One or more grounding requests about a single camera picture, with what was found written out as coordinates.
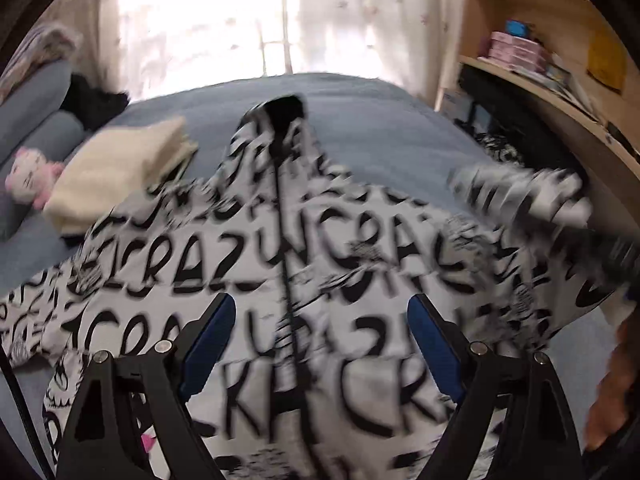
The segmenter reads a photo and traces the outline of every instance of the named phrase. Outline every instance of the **bed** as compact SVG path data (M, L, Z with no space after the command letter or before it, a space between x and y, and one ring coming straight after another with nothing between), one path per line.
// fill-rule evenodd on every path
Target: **bed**
M452 168L489 160L471 138L403 90L379 81L334 74L298 74L239 80L139 102L110 124L144 126L174 115L186 118L186 132L199 144L185 178L209 177L245 111L283 94L304 98L311 125L324 149L363 182L383 184L443 208L460 211L446 189ZM71 256L53 228L31 214L0 244L0 295L38 270ZM613 348L599 310L554 340L552 354L567 391L578 432ZM589 340L602 342L596 346ZM577 354L572 348L589 349ZM18 372L36 426L50 371L33 365ZM37 467L6 385L0 383L0 413L18 446Z

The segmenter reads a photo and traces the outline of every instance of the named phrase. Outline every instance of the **black cable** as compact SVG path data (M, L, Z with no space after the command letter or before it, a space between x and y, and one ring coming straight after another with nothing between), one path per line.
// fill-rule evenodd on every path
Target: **black cable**
M42 444L40 443L40 439L36 433L33 420L31 420L27 403L25 402L24 395L20 389L20 384L18 384L18 379L15 377L14 370L11 368L11 364L4 353L2 345L0 345L0 370L2 370L6 383L9 385L9 390L11 391L12 396L14 396L15 407L18 408L18 413L20 414L20 420L22 420L24 431L27 434L27 438L31 444L31 449L33 449L33 453L40 464L42 472L46 480L55 480L56 476L53 474L49 461L42 449Z

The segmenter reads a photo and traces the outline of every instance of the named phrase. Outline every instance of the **black and white fabric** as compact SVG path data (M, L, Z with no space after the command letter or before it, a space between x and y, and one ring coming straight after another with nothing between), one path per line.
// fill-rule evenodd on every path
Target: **black and white fabric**
M499 221L503 202L488 211ZM533 349L608 293L508 230L354 182L282 98L247 114L212 179L132 195L0 301L12 364L54 366L53 457L93 352L145 352L223 290L236 326L187 407L225 475L367 480L415 478L452 413L408 330L412 295L469 339ZM153 441L142 398L135 412ZM489 434L473 478L494 446Z
M482 146L484 152L496 162L510 163L518 168L526 166L522 154L500 132L495 130L476 132L473 134L473 138Z
M591 216L580 177L567 170L478 165L453 171L449 186L476 214L497 225L513 226L518 215L531 215L558 226L586 227Z

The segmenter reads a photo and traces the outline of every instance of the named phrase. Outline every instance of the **sheer curtain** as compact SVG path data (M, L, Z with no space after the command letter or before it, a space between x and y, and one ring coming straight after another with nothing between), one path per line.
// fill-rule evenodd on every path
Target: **sheer curtain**
M433 105L463 0L102 0L112 90L134 100L295 72L379 77Z

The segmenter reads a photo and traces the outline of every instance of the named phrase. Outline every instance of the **pink stuffed animal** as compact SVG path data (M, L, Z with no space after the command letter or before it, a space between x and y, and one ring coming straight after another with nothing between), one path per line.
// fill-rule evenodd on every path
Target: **pink stuffed animal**
M40 150L20 148L4 186L17 203L42 209L64 169L61 162L47 162Z

